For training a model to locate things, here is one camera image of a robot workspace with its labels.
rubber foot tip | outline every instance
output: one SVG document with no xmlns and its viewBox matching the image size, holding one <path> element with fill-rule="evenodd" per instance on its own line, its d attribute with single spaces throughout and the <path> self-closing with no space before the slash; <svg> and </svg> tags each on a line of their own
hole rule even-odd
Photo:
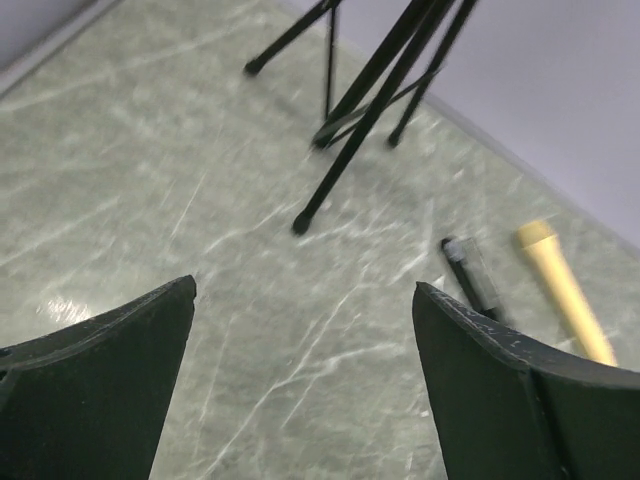
<svg viewBox="0 0 640 480">
<path fill-rule="evenodd" d="M 311 220 L 313 220 L 313 217 L 310 217 L 302 212 L 293 221 L 293 225 L 291 225 L 291 231 L 295 236 L 301 237 L 302 235 L 307 233 L 307 230 L 309 230 L 309 227 L 311 226 Z"/>
<path fill-rule="evenodd" d="M 387 138 L 387 146 L 389 148 L 396 148 L 398 145 L 400 145 L 400 135 L 397 133 L 389 135 L 389 138 Z"/>
<path fill-rule="evenodd" d="M 326 150 L 329 146 L 329 141 L 325 140 L 324 138 L 314 138 L 311 141 L 311 146 L 316 150 Z"/>
<path fill-rule="evenodd" d="M 263 66 L 264 65 L 260 65 L 255 60 L 251 60 L 244 66 L 244 73 L 249 77 L 255 77 L 260 73 L 260 70 L 262 70 Z"/>
</svg>

white vein pattern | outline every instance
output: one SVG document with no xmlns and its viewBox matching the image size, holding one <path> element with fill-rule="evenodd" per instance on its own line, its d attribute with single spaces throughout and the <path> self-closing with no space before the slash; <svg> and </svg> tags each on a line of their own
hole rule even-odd
<svg viewBox="0 0 640 480">
<path fill-rule="evenodd" d="M 518 328 L 571 350 L 512 245 L 548 218 L 620 363 L 640 367 L 637 259 L 432 110 L 395 151 L 386 113 L 293 237 L 336 154 L 309 148 L 322 32 L 241 73 L 292 20 L 269 0 L 125 1 L 0 103 L 6 344 L 191 273 L 153 479 L 444 479 L 415 282 L 460 298 L 437 244 L 473 236 Z M 362 65 L 340 52 L 340 91 Z"/>
</svg>

tripod leg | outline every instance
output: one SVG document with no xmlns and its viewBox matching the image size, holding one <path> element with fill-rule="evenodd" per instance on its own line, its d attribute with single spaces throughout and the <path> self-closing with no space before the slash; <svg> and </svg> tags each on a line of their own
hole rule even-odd
<svg viewBox="0 0 640 480">
<path fill-rule="evenodd" d="M 324 102 L 324 119 L 331 113 L 333 105 L 333 80 L 335 75 L 336 33 L 338 31 L 338 5 L 331 8 L 327 30 L 327 85 Z"/>
<path fill-rule="evenodd" d="M 427 77 L 436 76 L 439 72 L 440 72 L 440 70 L 435 70 L 433 72 L 430 72 L 429 70 L 427 70 L 418 80 L 413 82 L 411 85 L 406 87 L 404 90 L 401 90 L 398 93 L 396 93 L 393 96 L 393 98 L 389 101 L 389 104 L 387 105 L 387 108 L 389 106 L 391 106 L 391 104 L 396 103 L 398 100 L 403 99 L 404 97 L 409 95 L 412 91 L 414 91 L 416 88 L 418 88 L 420 85 L 422 85 L 425 82 L 425 80 L 427 79 Z M 361 117 L 364 113 L 366 113 L 368 108 L 369 108 L 369 104 L 366 104 L 366 105 L 358 108 L 357 110 L 355 110 L 353 113 L 350 113 L 349 115 L 345 115 L 344 117 L 342 117 L 342 119 L 344 120 L 344 123 L 343 123 L 343 120 L 339 120 L 336 123 L 332 123 L 331 124 L 331 128 L 334 129 L 333 131 L 338 131 L 343 125 L 346 125 L 350 121 L 353 121 L 354 119 L 356 119 L 358 117 Z M 350 127 L 345 128 L 343 131 L 341 131 L 339 134 L 337 134 L 335 137 L 333 137 L 331 139 L 331 141 L 329 142 L 329 146 L 338 143 L 340 140 L 342 140 L 343 138 L 345 138 L 348 135 L 350 135 L 351 132 L 353 132 L 357 127 L 358 127 L 358 123 L 356 122 L 353 125 L 351 125 Z"/>
<path fill-rule="evenodd" d="M 407 48 L 391 70 L 391 73 L 389 73 L 389 77 L 380 88 L 380 92 L 371 102 L 367 113 L 364 114 L 362 120 L 358 123 L 358 127 L 351 137 L 349 137 L 349 140 L 347 140 L 344 148 L 338 154 L 329 172 L 320 183 L 320 186 L 311 197 L 311 200 L 309 200 L 305 209 L 293 222 L 292 230 L 294 234 L 303 235 L 309 229 L 311 221 L 322 205 L 322 202 L 327 198 L 327 195 L 331 192 L 340 175 L 342 175 L 342 172 L 347 168 L 347 165 L 349 165 L 349 162 L 360 148 L 360 145 L 362 145 L 362 142 L 364 142 L 364 139 L 373 128 L 373 125 L 382 115 L 389 100 L 391 100 L 409 73 L 409 70 L 411 70 L 413 64 L 418 60 L 418 57 L 420 57 L 425 45 L 433 36 L 453 2 L 454 0 L 436 0 L 431 5 L 428 14 L 420 23 L 416 34 L 407 45 Z"/>
<path fill-rule="evenodd" d="M 449 50 L 451 49 L 454 42 L 456 41 L 456 38 L 458 37 L 460 30 L 462 30 L 462 27 L 464 26 L 465 22 L 469 18 L 469 15 L 471 14 L 471 11 L 473 10 L 473 7 L 475 6 L 476 3 L 477 3 L 477 0 L 464 0 L 462 5 L 460 5 L 460 9 L 458 10 L 458 13 L 456 14 L 455 18 L 451 22 L 451 26 L 447 30 L 447 33 L 442 39 L 442 42 L 440 42 L 440 46 L 438 47 L 438 50 L 436 50 L 436 53 L 434 54 L 433 59 L 429 64 L 429 67 L 427 68 L 427 75 L 425 76 L 424 81 L 416 89 L 415 93 L 413 94 L 413 97 L 411 98 L 411 101 L 409 102 L 409 105 L 407 106 L 407 109 L 405 110 L 404 114 L 402 115 L 402 118 L 400 119 L 400 122 L 398 123 L 398 126 L 391 133 L 391 135 L 389 135 L 389 138 L 387 139 L 387 143 L 391 148 L 397 147 L 398 144 L 400 143 L 400 140 L 402 139 L 402 134 L 404 133 L 405 128 L 411 121 L 411 117 L 413 117 L 413 114 L 418 108 L 418 105 L 422 101 L 422 98 L 424 97 L 425 93 L 427 93 L 427 89 L 429 88 L 429 86 L 431 85 L 431 82 L 435 78 L 436 72 L 438 72 L 438 70 L 442 68 L 442 63 L 444 62 L 444 59 L 446 58 L 447 54 L 449 53 Z"/>
<path fill-rule="evenodd" d="M 407 44 L 411 36 L 415 33 L 420 21 L 425 17 L 427 8 L 430 8 L 435 1 L 437 0 L 428 0 L 427 2 L 425 2 L 425 0 L 411 1 L 358 77 L 351 84 L 351 87 L 349 87 L 342 99 L 329 114 L 322 127 L 320 127 L 319 132 L 357 108 L 358 104 L 382 76 L 398 52 Z M 333 135 L 330 133 L 324 135 L 316 134 L 313 137 L 313 144 L 318 148 L 326 148 L 332 137 Z"/>
<path fill-rule="evenodd" d="M 300 20 L 284 32 L 280 38 L 269 45 L 264 52 L 249 61 L 244 66 L 244 71 L 252 77 L 260 73 L 260 70 L 278 53 L 280 53 L 287 45 L 293 42 L 301 34 L 316 23 L 330 9 L 337 7 L 342 0 L 320 0 L 316 5 L 305 13 Z"/>
</svg>

